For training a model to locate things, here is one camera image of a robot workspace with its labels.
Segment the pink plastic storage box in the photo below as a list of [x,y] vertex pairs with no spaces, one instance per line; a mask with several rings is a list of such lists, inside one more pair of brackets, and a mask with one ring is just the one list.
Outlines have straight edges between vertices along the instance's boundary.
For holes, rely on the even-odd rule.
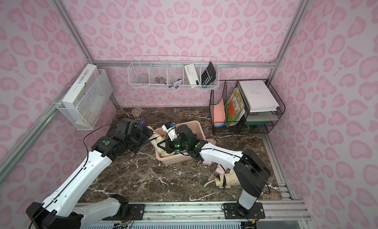
[[185,153],[187,148],[190,151],[195,148],[200,140],[206,140],[200,122],[189,121],[174,125],[168,124],[168,126],[174,127],[178,136],[178,140],[174,141],[171,141],[170,137],[168,137],[168,146],[174,150],[173,154],[163,156],[161,151],[156,149],[156,159],[166,166],[192,160],[191,155]]

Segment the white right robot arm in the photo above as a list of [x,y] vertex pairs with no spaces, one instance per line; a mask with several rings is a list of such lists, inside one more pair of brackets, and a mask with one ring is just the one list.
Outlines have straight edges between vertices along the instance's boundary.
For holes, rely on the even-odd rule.
[[166,132],[163,148],[166,152],[180,152],[184,156],[214,162],[233,170],[243,189],[238,204],[244,209],[252,209],[264,188],[268,187],[271,171],[253,150],[233,151],[218,147],[199,139],[187,125],[176,127],[173,123],[166,123],[162,130]]

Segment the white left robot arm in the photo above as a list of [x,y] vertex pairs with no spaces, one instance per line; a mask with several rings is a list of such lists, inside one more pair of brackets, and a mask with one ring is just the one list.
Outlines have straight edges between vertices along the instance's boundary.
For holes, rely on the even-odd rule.
[[76,206],[94,180],[120,156],[137,153],[153,135],[150,126],[122,119],[112,136],[103,136],[87,151],[87,157],[70,177],[42,203],[26,210],[31,227],[37,229],[82,229],[99,220],[133,220],[129,200],[112,194],[92,206]]

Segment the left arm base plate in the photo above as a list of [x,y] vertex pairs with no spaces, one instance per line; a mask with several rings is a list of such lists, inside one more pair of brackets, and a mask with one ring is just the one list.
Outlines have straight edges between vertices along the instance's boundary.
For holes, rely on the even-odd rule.
[[111,217],[102,219],[103,221],[129,221],[129,220],[142,220],[145,204],[129,204],[122,203],[119,211]]

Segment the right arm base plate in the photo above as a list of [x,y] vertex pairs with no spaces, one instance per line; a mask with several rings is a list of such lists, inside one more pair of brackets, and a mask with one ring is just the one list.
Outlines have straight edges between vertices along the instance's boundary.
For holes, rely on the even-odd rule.
[[221,206],[225,219],[265,219],[265,211],[260,202],[256,202],[254,206],[247,210],[238,203],[224,203]]

